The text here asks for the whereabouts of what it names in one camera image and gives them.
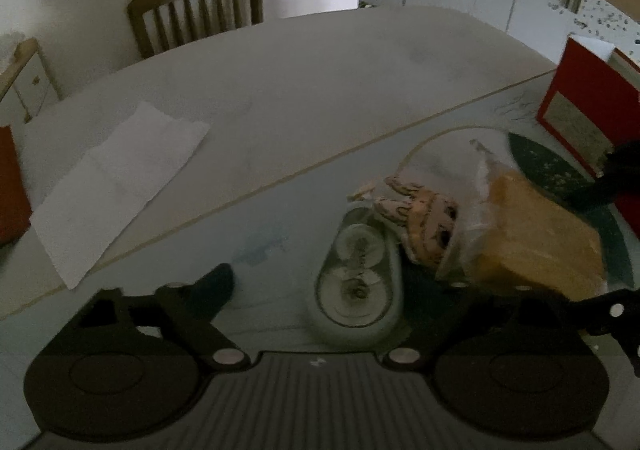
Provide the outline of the white oval correction tape dispenser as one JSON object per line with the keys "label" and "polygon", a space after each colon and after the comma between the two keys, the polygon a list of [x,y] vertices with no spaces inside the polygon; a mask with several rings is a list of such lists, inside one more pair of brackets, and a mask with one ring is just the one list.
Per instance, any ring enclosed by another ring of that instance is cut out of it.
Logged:
{"label": "white oval correction tape dispenser", "polygon": [[348,350],[380,344],[402,309],[396,236],[370,205],[350,205],[318,273],[306,286],[310,324],[326,344]]}

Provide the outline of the dark red bag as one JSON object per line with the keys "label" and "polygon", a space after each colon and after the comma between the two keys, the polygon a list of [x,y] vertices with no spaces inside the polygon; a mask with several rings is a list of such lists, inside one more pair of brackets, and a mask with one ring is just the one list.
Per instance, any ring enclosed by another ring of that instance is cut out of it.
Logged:
{"label": "dark red bag", "polygon": [[32,207],[26,194],[9,126],[0,128],[0,244],[19,239],[29,228]]}

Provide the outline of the red white cardboard box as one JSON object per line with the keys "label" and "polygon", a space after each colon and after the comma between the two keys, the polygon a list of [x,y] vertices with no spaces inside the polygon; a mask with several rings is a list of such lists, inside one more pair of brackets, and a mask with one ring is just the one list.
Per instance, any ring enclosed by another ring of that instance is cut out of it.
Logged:
{"label": "red white cardboard box", "polygon": [[613,204],[639,232],[639,64],[613,43],[568,37],[537,121],[597,179],[583,210]]}

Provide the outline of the tan patterned plush toy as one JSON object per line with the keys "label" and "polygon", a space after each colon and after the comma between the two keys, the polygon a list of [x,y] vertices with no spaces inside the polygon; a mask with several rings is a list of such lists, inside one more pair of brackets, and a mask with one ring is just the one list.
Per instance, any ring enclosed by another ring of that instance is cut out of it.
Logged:
{"label": "tan patterned plush toy", "polygon": [[379,196],[373,211],[395,233],[410,260],[437,270],[444,259],[459,214],[459,204],[424,185],[395,176],[384,179],[394,197]]}

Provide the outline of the small wooden side cabinet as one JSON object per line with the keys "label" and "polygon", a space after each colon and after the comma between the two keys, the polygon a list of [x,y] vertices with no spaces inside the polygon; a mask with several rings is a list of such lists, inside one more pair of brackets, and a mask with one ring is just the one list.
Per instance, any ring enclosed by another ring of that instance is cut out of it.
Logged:
{"label": "small wooden side cabinet", "polygon": [[17,43],[1,72],[1,126],[17,130],[60,101],[35,38]]}

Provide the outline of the bagged brown bread loaf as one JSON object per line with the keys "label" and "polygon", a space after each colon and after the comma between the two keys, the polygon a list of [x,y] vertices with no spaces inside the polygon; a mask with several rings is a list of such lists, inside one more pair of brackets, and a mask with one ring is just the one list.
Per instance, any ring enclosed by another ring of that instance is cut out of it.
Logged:
{"label": "bagged brown bread loaf", "polygon": [[548,199],[477,140],[471,196],[462,202],[436,277],[493,288],[548,289],[571,301],[604,294],[597,230]]}

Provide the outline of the white paper sheet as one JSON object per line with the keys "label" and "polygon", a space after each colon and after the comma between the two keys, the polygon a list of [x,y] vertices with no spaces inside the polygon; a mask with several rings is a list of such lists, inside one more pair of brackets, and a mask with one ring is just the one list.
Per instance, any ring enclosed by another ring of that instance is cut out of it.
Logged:
{"label": "white paper sheet", "polygon": [[190,161],[209,132],[142,102],[58,181],[30,224],[65,286],[78,286],[104,251]]}

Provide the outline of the dark green patterned mat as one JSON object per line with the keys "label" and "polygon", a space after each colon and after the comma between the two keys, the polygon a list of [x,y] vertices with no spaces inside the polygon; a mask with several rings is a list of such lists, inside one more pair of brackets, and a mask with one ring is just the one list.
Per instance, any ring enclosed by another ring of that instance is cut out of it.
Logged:
{"label": "dark green patterned mat", "polygon": [[600,235],[610,284],[634,287],[634,270],[610,205],[616,197],[639,195],[639,142],[613,147],[604,155],[603,175],[588,180],[560,155],[525,137],[510,133],[516,165],[543,195],[585,220]]}

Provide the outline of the dark wooden chair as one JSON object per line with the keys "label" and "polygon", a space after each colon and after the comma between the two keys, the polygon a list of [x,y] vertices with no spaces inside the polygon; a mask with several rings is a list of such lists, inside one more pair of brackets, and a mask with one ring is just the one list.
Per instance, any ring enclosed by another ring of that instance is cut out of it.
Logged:
{"label": "dark wooden chair", "polygon": [[262,0],[131,0],[127,16],[141,58],[264,21]]}

